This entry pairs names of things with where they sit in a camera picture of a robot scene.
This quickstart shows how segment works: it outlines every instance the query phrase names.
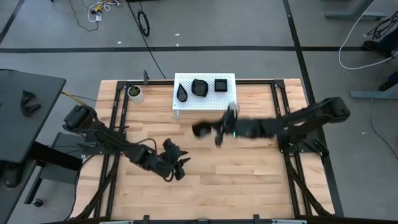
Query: wheel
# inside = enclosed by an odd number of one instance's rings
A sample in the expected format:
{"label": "wheel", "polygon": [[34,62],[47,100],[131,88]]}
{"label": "wheel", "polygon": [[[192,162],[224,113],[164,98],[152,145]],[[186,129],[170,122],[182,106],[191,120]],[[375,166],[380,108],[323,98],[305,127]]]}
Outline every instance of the wheel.
{"label": "wheel", "polygon": [[40,199],[34,198],[33,202],[31,203],[31,205],[34,205],[37,208],[39,208],[39,207],[41,207],[43,205],[43,201],[41,201]]}

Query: white pegboard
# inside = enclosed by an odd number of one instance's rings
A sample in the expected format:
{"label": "white pegboard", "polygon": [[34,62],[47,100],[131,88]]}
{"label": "white pegboard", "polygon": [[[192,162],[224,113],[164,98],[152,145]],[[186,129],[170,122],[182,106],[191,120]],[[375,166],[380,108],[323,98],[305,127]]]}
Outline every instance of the white pegboard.
{"label": "white pegboard", "polygon": [[[204,80],[209,85],[206,97],[196,96],[191,91],[194,79]],[[227,92],[215,92],[214,80],[226,79]],[[177,99],[178,85],[184,87],[188,93],[186,102]],[[226,110],[231,103],[236,101],[235,74],[233,73],[176,73],[174,77],[173,110]]]}

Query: wooden tabletop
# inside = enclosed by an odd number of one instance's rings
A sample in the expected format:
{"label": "wooden tabletop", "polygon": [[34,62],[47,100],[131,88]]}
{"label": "wooden tabletop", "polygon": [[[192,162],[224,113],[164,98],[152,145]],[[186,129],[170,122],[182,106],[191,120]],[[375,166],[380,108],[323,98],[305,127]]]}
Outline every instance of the wooden tabletop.
{"label": "wooden tabletop", "polygon": [[[116,80],[102,81],[98,93],[95,109],[106,125],[111,117],[116,83]],[[285,79],[285,85],[290,110],[306,107],[301,81]],[[154,138],[160,153],[163,141],[170,138],[189,152],[184,157],[192,159],[184,165],[186,176],[182,180],[167,183],[122,156],[113,220],[142,220],[144,215],[150,215],[153,220],[252,219],[253,214],[259,214],[261,218],[294,217],[284,158],[276,139],[233,139],[226,136],[222,147],[217,148],[214,134],[197,139],[192,133],[192,124],[202,119],[219,119],[222,111],[181,111],[180,119],[175,120],[172,85],[141,88],[145,100],[140,104],[128,104],[127,139],[137,142]],[[237,85],[236,91],[239,117],[275,117],[271,88],[267,85]],[[280,105],[283,105],[279,91],[278,95]],[[120,115],[121,109],[116,119],[117,126]],[[333,213],[321,159],[314,153],[301,153],[301,159],[308,188],[324,208]],[[82,168],[72,216],[78,215],[97,191],[102,161],[103,156],[95,156]],[[303,213],[302,194],[297,186],[296,189]],[[107,198],[108,192],[105,192],[102,215]]]}

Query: concrete floor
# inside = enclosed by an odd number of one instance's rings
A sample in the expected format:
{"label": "concrete floor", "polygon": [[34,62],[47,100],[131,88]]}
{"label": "concrete floor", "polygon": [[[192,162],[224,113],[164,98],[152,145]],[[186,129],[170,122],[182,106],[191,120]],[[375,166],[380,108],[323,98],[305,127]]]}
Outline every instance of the concrete floor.
{"label": "concrete floor", "polygon": [[[71,1],[81,24],[94,28],[94,24],[87,21],[81,1]],[[85,0],[86,5],[93,2]],[[354,20],[325,19],[324,12],[352,9],[357,2],[289,0],[301,46],[340,46]],[[2,30],[17,1],[0,0],[0,3]],[[142,5],[150,20],[151,34],[147,41],[151,47],[177,44],[181,47],[294,46],[280,0],[161,0]],[[138,3],[131,6],[134,11],[138,10]],[[397,8],[394,0],[384,0],[376,1],[371,10],[391,16]],[[104,12],[102,19],[97,31],[87,33],[76,25],[67,0],[54,0],[54,3],[25,0],[0,44],[0,52],[2,49],[67,51],[82,47],[145,46],[126,5]],[[361,45],[365,40],[363,34],[377,24],[374,20],[360,22],[347,46]],[[398,69],[398,63],[393,60],[387,65],[349,71],[338,65],[337,52],[304,52],[303,55],[316,100],[340,96],[351,110],[351,117],[345,123],[324,127],[345,216],[398,220],[398,162],[371,130],[369,100],[349,97],[349,90],[372,90],[380,69],[385,66],[379,81],[384,82]],[[237,78],[302,78],[293,50],[154,52],[154,57],[167,78],[173,78],[175,72],[235,73]],[[381,59],[372,52],[343,52],[343,63],[352,67]],[[153,79],[162,78],[148,52],[0,53],[0,68],[63,77],[67,79],[66,91],[90,98],[96,98],[101,80],[141,78],[143,69]],[[56,133],[62,131],[62,120],[73,105],[69,98],[60,97],[38,141],[52,143]],[[398,104],[377,100],[373,110],[376,129],[396,150],[398,120],[394,112]],[[63,220],[73,202],[73,186],[44,181],[37,197],[45,202],[43,207],[19,203],[9,223]]]}

